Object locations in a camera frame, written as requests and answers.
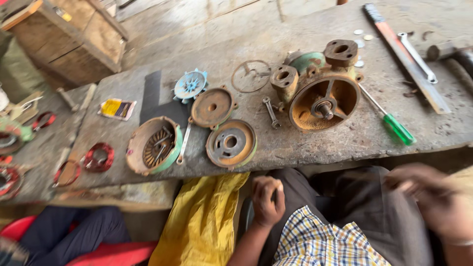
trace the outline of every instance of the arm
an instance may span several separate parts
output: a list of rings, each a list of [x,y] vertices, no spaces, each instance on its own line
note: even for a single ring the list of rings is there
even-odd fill
[[[286,211],[280,180],[255,177],[252,185],[253,223],[241,238],[227,266],[256,266],[271,229]],[[275,201],[271,200],[273,193],[276,194]]]
[[[395,168],[385,185],[417,200],[427,226],[441,239],[450,266],[473,265],[473,210],[468,199],[435,168],[410,164]]]
[[[254,222],[242,236],[227,266],[257,265],[263,245],[268,238],[270,227]]]

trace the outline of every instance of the hand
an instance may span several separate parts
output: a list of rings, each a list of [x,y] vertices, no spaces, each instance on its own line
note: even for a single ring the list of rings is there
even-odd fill
[[[395,168],[385,177],[385,185],[401,189],[417,199],[428,227],[447,243],[473,240],[473,212],[467,199],[447,183],[447,174],[420,164]]]
[[[281,180],[272,177],[259,176],[253,179],[253,209],[254,221],[263,227],[272,228],[281,220],[286,206]],[[275,201],[271,200],[276,191]]]

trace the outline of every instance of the yellow cloth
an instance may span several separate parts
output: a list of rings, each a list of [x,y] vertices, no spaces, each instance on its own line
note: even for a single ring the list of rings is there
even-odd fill
[[[249,173],[185,183],[148,266],[223,266],[233,253],[238,190]]]

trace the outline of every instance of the green screwdriver handle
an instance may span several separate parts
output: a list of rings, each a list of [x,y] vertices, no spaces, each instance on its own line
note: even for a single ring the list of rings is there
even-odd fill
[[[393,128],[394,132],[396,132],[396,135],[401,138],[404,144],[411,146],[417,142],[414,136],[412,136],[412,134],[403,125],[401,125],[392,114],[386,114],[383,119]]]

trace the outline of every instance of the rusty pump housing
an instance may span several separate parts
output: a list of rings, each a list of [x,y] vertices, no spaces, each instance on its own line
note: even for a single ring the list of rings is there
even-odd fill
[[[353,66],[358,45],[333,40],[324,52],[293,52],[276,67],[270,82],[291,123],[304,132],[340,125],[355,111],[363,75]]]

